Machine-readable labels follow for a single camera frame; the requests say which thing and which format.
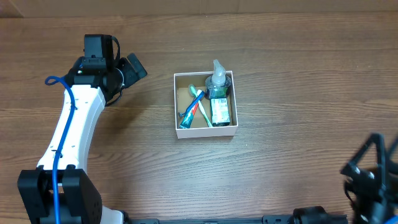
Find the green white toothbrush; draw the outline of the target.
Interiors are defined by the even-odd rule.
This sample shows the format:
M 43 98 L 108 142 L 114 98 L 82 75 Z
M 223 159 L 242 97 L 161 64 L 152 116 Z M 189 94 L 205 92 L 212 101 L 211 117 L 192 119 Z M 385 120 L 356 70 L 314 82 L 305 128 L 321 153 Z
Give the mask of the green white toothbrush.
M 206 111 L 205 111 L 205 108 L 204 108 L 204 106 L 203 106 L 203 104 L 202 104 L 202 102 L 201 102 L 202 99 L 204 99 L 204 97 L 205 97 L 205 92 L 204 92 L 203 90 L 201 90 L 201 89 L 196 89 L 196 87 L 195 87 L 193 84 L 190 84 L 190 85 L 188 86 L 188 89 L 189 89 L 189 91 L 190 91 L 190 94 L 191 94 L 192 96 L 194 96 L 194 102 L 195 102 L 196 105 L 199 107 L 199 109 L 200 109 L 200 111 L 201 111 L 201 113 L 202 113 L 202 115 L 203 115 L 203 117 L 204 117 L 204 119 L 205 119 L 205 121 L 206 121 L 208 127 L 209 127 L 209 128 L 212 128 L 213 125 L 212 125 L 212 123 L 211 123 L 209 117 L 207 116 L 207 113 L 206 113 Z

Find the red green toothpaste tube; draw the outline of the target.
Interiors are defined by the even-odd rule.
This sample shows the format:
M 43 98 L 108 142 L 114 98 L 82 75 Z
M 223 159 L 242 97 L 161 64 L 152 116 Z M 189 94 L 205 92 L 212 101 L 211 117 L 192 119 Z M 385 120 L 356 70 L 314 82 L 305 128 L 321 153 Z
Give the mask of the red green toothpaste tube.
M 196 103 L 191 108 L 191 110 L 183 117 L 182 122 L 179 125 L 180 129 L 189 129 L 191 127 L 197 108 L 198 103 Z

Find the blue disposable razor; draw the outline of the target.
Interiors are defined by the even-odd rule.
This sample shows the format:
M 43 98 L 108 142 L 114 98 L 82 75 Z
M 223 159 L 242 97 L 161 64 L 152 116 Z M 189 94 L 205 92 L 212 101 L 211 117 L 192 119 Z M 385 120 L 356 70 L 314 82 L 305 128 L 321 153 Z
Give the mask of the blue disposable razor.
M 202 100 L 202 98 L 204 97 L 205 93 L 202 90 L 198 90 L 199 94 L 197 95 L 197 97 L 191 102 L 191 104 L 186 108 L 184 113 L 178 113 L 178 115 L 180 117 L 184 117 L 187 113 L 189 113 L 192 108 L 199 102 Z

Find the clear soap pump bottle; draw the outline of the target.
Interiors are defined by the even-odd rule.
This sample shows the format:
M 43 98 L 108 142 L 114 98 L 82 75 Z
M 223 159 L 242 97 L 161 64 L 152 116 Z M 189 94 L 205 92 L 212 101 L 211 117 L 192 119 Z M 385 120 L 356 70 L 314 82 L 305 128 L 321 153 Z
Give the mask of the clear soap pump bottle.
M 227 98 L 232 84 L 231 78 L 226 75 L 226 70 L 217 59 L 213 61 L 213 74 L 205 80 L 207 99 Z

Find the green white soap packet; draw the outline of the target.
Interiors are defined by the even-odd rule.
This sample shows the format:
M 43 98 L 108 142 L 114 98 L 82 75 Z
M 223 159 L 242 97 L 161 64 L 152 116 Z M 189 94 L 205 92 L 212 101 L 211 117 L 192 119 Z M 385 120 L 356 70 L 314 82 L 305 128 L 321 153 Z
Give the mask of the green white soap packet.
M 228 126 L 231 122 L 227 98 L 210 100 L 211 122 L 213 126 Z

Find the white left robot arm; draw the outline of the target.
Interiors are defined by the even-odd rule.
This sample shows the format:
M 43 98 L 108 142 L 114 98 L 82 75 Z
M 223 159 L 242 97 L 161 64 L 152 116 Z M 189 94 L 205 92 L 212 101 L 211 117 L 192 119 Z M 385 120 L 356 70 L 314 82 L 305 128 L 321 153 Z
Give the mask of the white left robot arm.
M 102 111 L 147 75 L 135 54 L 122 57 L 119 42 L 106 34 L 86 34 L 84 54 L 69 72 L 49 76 L 63 85 L 62 112 L 37 167 L 22 170 L 17 187 L 31 223 L 131 223 L 128 214 L 103 205 L 87 175 L 93 133 Z

